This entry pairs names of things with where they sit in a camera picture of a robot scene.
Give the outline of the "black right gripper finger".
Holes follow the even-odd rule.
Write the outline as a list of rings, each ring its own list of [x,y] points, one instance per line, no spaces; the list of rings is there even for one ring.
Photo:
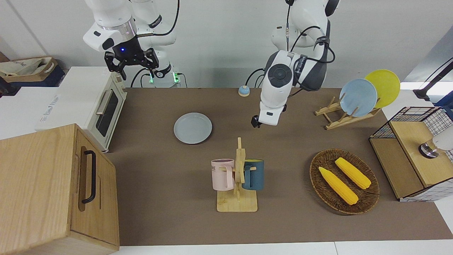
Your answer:
[[[120,74],[123,80],[126,80],[127,75],[124,72],[124,67],[126,66],[126,60],[118,59],[115,53],[112,52],[105,52],[104,53],[104,61],[106,66],[110,72],[116,72]]]
[[[147,49],[143,52],[144,58],[142,60],[142,66],[148,70],[155,70],[159,67],[159,60],[157,58],[156,51],[154,49]]]

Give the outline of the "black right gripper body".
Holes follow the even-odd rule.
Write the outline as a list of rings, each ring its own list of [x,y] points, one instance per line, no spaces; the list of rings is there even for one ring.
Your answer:
[[[145,63],[145,55],[137,36],[114,46],[113,52],[115,59],[125,65],[142,65]]]

